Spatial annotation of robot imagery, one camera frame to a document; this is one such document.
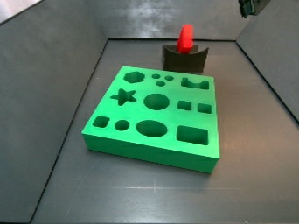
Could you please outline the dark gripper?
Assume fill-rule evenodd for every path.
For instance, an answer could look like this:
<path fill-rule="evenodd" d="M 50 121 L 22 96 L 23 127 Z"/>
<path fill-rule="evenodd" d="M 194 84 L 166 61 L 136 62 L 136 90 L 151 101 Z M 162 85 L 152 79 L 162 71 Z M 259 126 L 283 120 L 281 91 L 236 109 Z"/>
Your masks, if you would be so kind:
<path fill-rule="evenodd" d="M 250 15 L 258 15 L 267 7 L 271 0 L 238 0 L 240 15 L 246 18 Z"/>

